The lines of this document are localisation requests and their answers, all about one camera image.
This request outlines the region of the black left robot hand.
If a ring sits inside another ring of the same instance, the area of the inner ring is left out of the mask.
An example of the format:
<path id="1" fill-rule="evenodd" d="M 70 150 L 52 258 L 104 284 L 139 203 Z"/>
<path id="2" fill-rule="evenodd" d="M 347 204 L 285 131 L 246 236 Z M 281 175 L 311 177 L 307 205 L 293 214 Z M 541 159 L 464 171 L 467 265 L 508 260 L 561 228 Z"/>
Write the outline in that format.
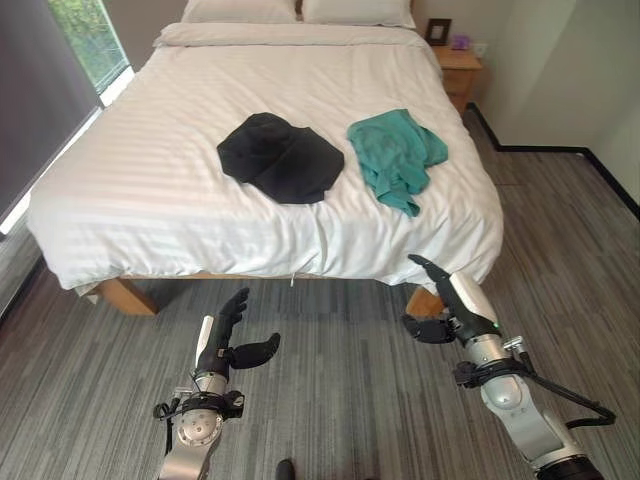
<path id="1" fill-rule="evenodd" d="M 198 354 L 195 377 L 218 374 L 229 379 L 229 369 L 245 370 L 259 367 L 271 360 L 278 351 L 281 336 L 272 334 L 264 342 L 249 343 L 231 347 L 229 342 L 234 326 L 243 318 L 247 308 L 250 289 L 248 287 L 236 292 L 214 317 L 207 342 Z"/>

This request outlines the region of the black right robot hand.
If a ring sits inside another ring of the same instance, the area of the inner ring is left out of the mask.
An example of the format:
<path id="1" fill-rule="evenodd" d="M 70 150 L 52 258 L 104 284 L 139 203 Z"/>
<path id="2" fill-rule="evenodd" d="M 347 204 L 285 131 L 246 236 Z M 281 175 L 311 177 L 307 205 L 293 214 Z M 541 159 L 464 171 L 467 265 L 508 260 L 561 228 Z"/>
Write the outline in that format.
<path id="1" fill-rule="evenodd" d="M 426 317 L 404 314 L 401 323 L 411 337 L 427 344 L 445 344 L 459 340 L 465 346 L 484 335 L 502 336 L 496 313 L 488 298 L 472 277 L 462 271 L 448 273 L 430 260 L 409 254 L 408 258 L 421 266 L 435 283 L 437 292 L 448 310 L 446 316 Z"/>

